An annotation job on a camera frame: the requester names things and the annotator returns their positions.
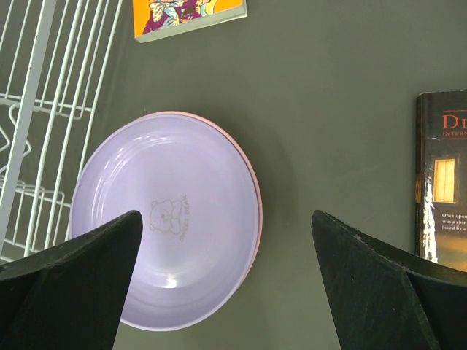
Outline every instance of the purple plate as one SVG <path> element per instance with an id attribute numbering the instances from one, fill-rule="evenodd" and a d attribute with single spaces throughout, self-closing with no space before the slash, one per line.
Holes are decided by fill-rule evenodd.
<path id="1" fill-rule="evenodd" d="M 143 236 L 122 322 L 188 327 L 239 288 L 258 250 L 262 210 L 251 164 L 225 131 L 161 112 L 113 133 L 77 183 L 70 237 L 132 209 L 142 214 Z"/>

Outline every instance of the white wire rack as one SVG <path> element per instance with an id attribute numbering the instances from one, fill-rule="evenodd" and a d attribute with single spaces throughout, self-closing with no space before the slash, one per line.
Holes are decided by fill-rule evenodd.
<path id="1" fill-rule="evenodd" d="M 84 166 L 121 5 L 0 1 L 0 260 L 68 239 L 61 187 Z"/>

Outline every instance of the pink plate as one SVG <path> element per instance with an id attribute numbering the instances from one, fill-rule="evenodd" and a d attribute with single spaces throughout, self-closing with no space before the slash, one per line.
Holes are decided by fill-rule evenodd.
<path id="1" fill-rule="evenodd" d="M 255 173 L 220 127 L 181 112 L 139 118 L 90 157 L 74 191 L 70 237 L 129 210 L 143 236 L 122 322 L 177 330 L 224 305 L 251 269 L 263 213 Z"/>

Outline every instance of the embossed bear design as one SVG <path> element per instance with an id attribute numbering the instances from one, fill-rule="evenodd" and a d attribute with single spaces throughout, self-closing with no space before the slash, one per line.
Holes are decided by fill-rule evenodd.
<path id="1" fill-rule="evenodd" d="M 179 235 L 182 232 L 182 201 L 153 201 L 150 229 Z"/>

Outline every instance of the book cover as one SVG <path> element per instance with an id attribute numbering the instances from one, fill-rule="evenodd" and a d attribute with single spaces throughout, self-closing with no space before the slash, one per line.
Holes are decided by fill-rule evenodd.
<path id="1" fill-rule="evenodd" d="M 247 16 L 246 0 L 133 0 L 134 36 L 148 42 Z"/>
<path id="2" fill-rule="evenodd" d="M 417 97 L 416 254 L 467 271 L 467 90 Z"/>

